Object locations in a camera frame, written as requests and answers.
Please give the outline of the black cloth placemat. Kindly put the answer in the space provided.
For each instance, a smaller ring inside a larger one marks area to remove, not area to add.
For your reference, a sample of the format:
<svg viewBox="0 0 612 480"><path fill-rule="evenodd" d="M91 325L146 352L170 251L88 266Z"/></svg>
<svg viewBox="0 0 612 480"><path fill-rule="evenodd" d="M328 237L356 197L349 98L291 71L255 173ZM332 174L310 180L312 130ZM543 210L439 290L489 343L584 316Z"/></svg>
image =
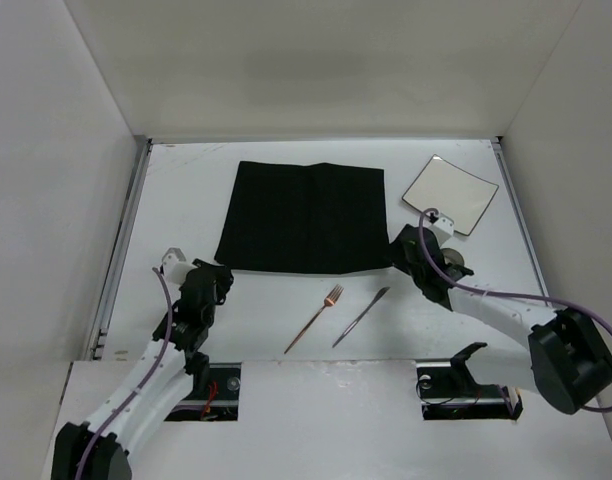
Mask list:
<svg viewBox="0 0 612 480"><path fill-rule="evenodd" d="M384 172L242 161L215 259L233 270L342 275L390 266Z"/></svg>

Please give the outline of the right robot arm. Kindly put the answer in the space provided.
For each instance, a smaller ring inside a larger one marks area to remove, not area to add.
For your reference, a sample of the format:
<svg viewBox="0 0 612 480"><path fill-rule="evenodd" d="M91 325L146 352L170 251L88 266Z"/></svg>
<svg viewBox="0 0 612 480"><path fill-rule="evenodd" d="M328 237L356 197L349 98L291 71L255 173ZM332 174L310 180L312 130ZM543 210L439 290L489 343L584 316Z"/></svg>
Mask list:
<svg viewBox="0 0 612 480"><path fill-rule="evenodd" d="M523 349L496 354L483 341L469 344L451 359L462 382L530 390L568 415L589 410L612 385L612 353L599 332L606 322L571 302L477 285L471 269L445 260L437 233L436 227L406 225L387 248L391 265L428 301L482 322Z"/></svg>

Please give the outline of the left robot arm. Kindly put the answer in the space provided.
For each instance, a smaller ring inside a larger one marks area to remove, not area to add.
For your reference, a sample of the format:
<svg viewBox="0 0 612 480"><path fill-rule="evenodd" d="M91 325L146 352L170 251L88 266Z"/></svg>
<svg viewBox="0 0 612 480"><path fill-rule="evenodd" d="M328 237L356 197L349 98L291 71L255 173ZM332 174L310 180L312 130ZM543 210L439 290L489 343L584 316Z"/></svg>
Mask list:
<svg viewBox="0 0 612 480"><path fill-rule="evenodd" d="M130 479L144 444L193 392L218 390L201 347L234 277L230 268L169 251L154 268L166 312L140 359L117 389L82 423L57 433L53 479Z"/></svg>

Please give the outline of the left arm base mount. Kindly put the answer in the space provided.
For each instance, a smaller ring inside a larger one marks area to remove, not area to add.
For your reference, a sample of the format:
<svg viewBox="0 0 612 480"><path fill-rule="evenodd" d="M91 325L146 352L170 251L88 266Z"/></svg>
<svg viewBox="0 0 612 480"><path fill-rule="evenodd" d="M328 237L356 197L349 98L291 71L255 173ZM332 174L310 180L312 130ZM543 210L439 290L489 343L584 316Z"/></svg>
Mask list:
<svg viewBox="0 0 612 480"><path fill-rule="evenodd" d="M214 363L205 356L193 389L166 417L167 422L230 422L238 419L241 363Z"/></svg>

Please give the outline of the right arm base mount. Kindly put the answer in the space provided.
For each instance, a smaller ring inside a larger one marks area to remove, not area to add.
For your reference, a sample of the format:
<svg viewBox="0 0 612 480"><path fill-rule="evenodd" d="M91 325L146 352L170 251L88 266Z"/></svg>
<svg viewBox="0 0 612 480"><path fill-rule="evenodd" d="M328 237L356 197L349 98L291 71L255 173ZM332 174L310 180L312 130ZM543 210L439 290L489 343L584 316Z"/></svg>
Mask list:
<svg viewBox="0 0 612 480"><path fill-rule="evenodd" d="M424 420L519 419L523 402L518 391L498 384L480 384L467 366L467 361L486 347L484 342L474 342L450 358L416 363L415 391Z"/></svg>

